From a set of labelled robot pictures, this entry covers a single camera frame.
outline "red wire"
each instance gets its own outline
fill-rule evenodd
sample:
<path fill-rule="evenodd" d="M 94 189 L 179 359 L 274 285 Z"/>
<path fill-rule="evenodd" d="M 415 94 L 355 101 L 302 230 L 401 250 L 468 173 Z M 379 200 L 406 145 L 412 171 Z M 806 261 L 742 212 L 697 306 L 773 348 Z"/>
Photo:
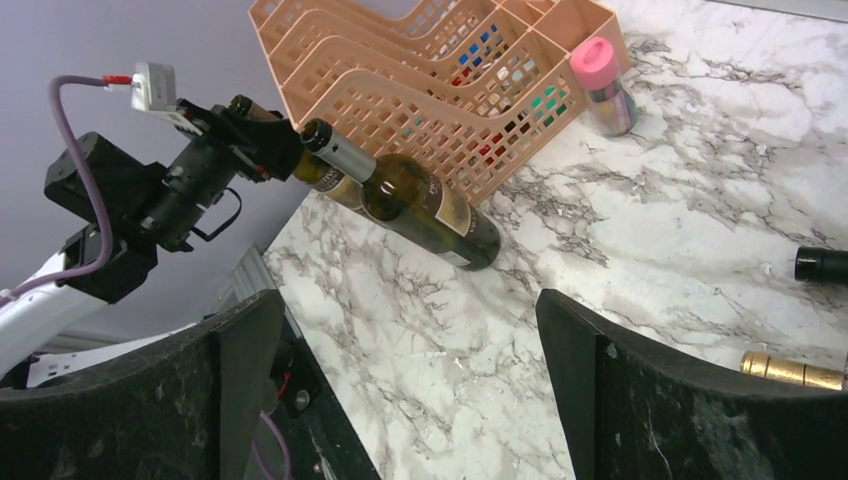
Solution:
<path fill-rule="evenodd" d="M 286 387 L 289 386 L 289 378 L 291 378 L 291 374 L 289 372 L 283 374 L 283 384 L 280 386 L 280 390 L 277 392 L 278 402 L 281 398 L 283 398 L 283 393 L 285 393 Z"/>

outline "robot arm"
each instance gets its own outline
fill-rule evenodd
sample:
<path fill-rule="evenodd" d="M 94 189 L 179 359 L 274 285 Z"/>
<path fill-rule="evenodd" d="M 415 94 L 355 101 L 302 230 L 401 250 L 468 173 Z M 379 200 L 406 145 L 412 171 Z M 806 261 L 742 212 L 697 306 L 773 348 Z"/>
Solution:
<path fill-rule="evenodd" d="M 206 110 L 175 98 L 172 68 L 139 64 L 138 72 L 128 85 L 133 108 L 173 123 L 189 143 L 166 167 L 144 165 L 95 132 L 77 139 L 106 205 L 112 254 L 93 273 L 42 285 L 0 308 L 0 376 L 68 325 L 138 288 L 157 265 L 157 247 L 190 252 L 191 233 L 208 242 L 229 227 L 241 207 L 212 233 L 195 225 L 227 191 L 241 205 L 228 187 L 236 175 L 254 183 L 284 181 L 299 161 L 302 147 L 287 120 L 253 121 L 235 103 Z M 44 193 L 90 223 L 34 277 L 91 264 L 100 232 L 68 151 L 48 169 Z"/>

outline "green glass bottle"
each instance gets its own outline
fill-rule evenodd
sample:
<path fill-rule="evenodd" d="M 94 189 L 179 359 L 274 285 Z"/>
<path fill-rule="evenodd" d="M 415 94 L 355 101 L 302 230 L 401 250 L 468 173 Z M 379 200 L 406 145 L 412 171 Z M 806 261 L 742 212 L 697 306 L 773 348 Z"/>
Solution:
<path fill-rule="evenodd" d="M 374 158 L 321 119 L 306 123 L 301 141 L 362 185 L 363 210 L 386 228 L 464 270 L 497 257 L 501 237 L 491 220 L 413 158 Z"/>
<path fill-rule="evenodd" d="M 338 168 L 335 168 L 315 155 L 312 155 L 309 150 L 304 148 L 300 141 L 297 140 L 298 134 L 293 128 L 291 128 L 291 124 L 288 120 L 284 120 L 268 110 L 265 110 L 244 95 L 236 95 L 233 97 L 228 109 L 236 115 L 256 122 L 285 121 L 288 131 L 291 132 L 292 138 L 294 139 L 292 142 L 292 148 L 298 149 L 293 153 L 300 156 L 300 161 L 297 163 L 292 175 L 294 175 L 296 179 L 312 187 L 314 190 L 323 193 L 325 196 L 335 200 L 350 210 L 353 210 L 360 215 L 362 214 L 362 203 L 359 201 L 359 184 L 342 173 Z"/>

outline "gold bottle cap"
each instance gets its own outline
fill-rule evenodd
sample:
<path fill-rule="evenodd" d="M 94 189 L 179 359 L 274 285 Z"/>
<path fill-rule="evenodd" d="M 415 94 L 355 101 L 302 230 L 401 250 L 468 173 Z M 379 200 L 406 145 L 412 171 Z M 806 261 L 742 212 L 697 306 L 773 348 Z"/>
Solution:
<path fill-rule="evenodd" d="M 755 377 L 809 387 L 842 390 L 845 375 L 828 368 L 793 362 L 765 352 L 747 351 L 742 355 L 739 371 Z"/>

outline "small container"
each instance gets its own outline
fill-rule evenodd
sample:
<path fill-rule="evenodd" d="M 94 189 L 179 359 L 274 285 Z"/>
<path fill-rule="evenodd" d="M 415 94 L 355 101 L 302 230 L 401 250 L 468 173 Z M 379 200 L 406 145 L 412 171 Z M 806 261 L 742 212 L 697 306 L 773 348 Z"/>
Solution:
<path fill-rule="evenodd" d="M 609 40 L 594 37 L 583 42 L 571 55 L 571 69 L 586 90 L 589 111 L 601 134 L 616 137 L 629 132 L 636 124 L 636 102 L 621 85 L 621 67 Z"/>

